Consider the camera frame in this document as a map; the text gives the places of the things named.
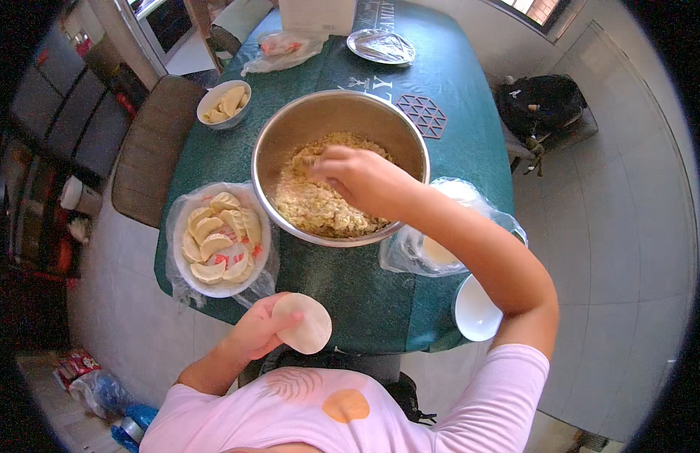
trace pink shirt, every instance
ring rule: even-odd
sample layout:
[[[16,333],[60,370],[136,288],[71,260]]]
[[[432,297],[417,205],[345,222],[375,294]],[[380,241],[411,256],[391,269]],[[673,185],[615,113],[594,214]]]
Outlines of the pink shirt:
[[[141,453],[290,442],[325,453],[523,451],[548,372],[549,361],[532,347],[492,349],[450,414],[430,429],[408,421],[378,382],[353,371],[279,368],[227,396],[179,384],[168,391]]]

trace table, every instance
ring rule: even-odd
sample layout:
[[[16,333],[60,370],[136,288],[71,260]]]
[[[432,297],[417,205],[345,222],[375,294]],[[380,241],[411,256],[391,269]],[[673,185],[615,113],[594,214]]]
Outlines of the table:
[[[478,60],[463,30],[450,17],[398,0],[360,0],[354,30],[387,28],[411,41],[417,50],[412,65],[398,68],[357,57],[345,38],[330,36],[320,54],[301,65],[266,74],[247,74],[252,86],[251,111],[236,128],[211,131],[197,122],[176,166],[164,206],[164,221],[173,201],[204,184],[250,178],[255,138],[280,107],[304,94],[327,89],[365,91],[395,102],[402,94],[430,97],[448,118],[440,139],[426,139],[430,180],[440,176],[472,182],[500,210],[513,214],[508,155],[499,115]],[[220,81],[240,79],[253,59],[259,32],[281,28],[272,11],[231,60]],[[307,243],[282,231],[277,291],[296,291],[323,303],[332,317],[327,347],[360,354],[444,350],[464,339],[451,315],[454,292],[467,273],[417,277],[391,273],[378,265],[378,243],[333,249]],[[166,237],[162,222],[154,271],[166,294]],[[198,309],[236,323],[246,311],[232,299],[210,299]]]

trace white box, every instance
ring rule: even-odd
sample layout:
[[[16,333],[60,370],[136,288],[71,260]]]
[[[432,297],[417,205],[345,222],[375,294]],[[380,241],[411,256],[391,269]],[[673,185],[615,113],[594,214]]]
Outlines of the white box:
[[[282,30],[347,36],[357,0],[280,0]]]

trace hexagonal trivet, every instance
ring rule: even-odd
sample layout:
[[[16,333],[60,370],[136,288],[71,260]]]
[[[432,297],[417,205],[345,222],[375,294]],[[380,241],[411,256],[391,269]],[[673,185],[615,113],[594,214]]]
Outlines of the hexagonal trivet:
[[[430,98],[403,94],[396,106],[418,127],[420,135],[428,139],[439,139],[443,135],[448,118]]]

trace white bowl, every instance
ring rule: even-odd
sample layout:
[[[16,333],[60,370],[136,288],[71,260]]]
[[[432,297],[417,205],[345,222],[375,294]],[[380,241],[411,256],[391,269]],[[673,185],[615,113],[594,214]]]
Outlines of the white bowl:
[[[216,108],[221,97],[227,91],[231,90],[236,86],[243,86],[244,92],[249,98],[247,100],[247,104],[244,107],[242,107],[241,112],[237,113],[231,118],[227,118],[222,122],[208,122],[201,117],[203,114],[209,113],[211,109]],[[249,86],[249,84],[246,83],[244,80],[230,80],[228,82],[219,83],[217,86],[211,88],[209,90],[209,93],[205,94],[204,97],[201,98],[199,105],[196,107],[196,117],[199,119],[200,122],[208,125],[212,129],[216,129],[217,131],[231,129],[237,124],[239,124],[242,118],[244,118],[244,115],[246,115],[247,111],[249,110],[250,102],[252,102],[252,87]]]
[[[259,223],[261,224],[262,251],[254,260],[254,271],[252,272],[251,276],[240,284],[229,283],[226,280],[222,280],[215,285],[203,283],[194,277],[194,274],[191,272],[191,264],[186,260],[184,254],[182,253],[184,232],[188,226],[189,213],[201,206],[208,207],[210,200],[221,192],[229,192],[239,199],[243,207],[252,208],[259,216]],[[204,188],[199,195],[193,197],[191,200],[188,200],[186,204],[184,204],[184,207],[181,209],[178,219],[176,220],[176,226],[173,227],[172,240],[173,258],[176,261],[176,267],[179,268],[179,272],[184,280],[189,284],[189,286],[201,294],[221,299],[239,294],[257,279],[259,273],[264,269],[266,259],[269,256],[269,248],[272,243],[272,231],[269,228],[269,217],[267,217],[261,204],[259,204],[259,200],[254,194],[254,189],[251,185],[218,183]]]
[[[472,274],[456,291],[453,315],[458,330],[471,341],[485,341],[496,335],[504,316]]]

